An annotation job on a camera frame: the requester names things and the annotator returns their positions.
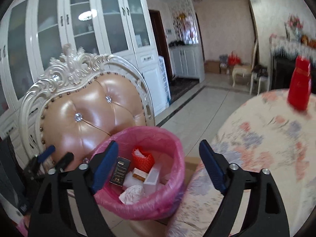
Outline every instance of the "cabinet handle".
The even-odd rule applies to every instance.
[[[13,126],[13,127],[11,127],[11,128],[10,128],[10,129],[6,132],[6,134],[11,133],[13,129],[14,129],[14,126]]]

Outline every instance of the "floral tablecloth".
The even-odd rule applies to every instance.
[[[211,141],[215,152],[244,170],[270,169],[293,236],[316,205],[316,96],[304,113],[287,104],[288,90],[265,92],[236,110]],[[250,191],[244,191],[231,234],[240,231]],[[223,196],[201,163],[172,218],[169,237],[201,237]]]

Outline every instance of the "red bag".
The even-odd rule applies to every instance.
[[[145,157],[141,158],[139,156],[134,155],[134,151],[139,150],[141,154]],[[149,173],[153,165],[155,164],[155,159],[150,152],[144,151],[142,147],[137,146],[132,152],[133,162],[136,168],[142,170],[146,173]]]
[[[232,52],[232,54],[228,56],[228,65],[229,66],[235,66],[236,64],[240,64],[240,63],[241,63],[241,59],[238,57],[237,54],[234,54]]]

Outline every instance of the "white tissue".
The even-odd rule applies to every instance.
[[[134,155],[136,155],[137,157],[141,157],[141,158],[145,157],[145,155],[143,155],[138,149],[134,151]]]
[[[140,185],[133,185],[127,188],[120,196],[119,200],[125,205],[132,205],[144,196],[144,188]]]

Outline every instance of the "cabinet drawer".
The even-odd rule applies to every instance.
[[[18,116],[16,112],[14,112],[0,126],[0,137],[2,140],[4,140],[8,135],[10,135],[11,140],[14,140],[18,134]]]
[[[150,52],[142,52],[136,55],[136,60],[138,68],[143,68],[145,66],[151,65],[158,62],[158,54],[156,51],[152,50]]]

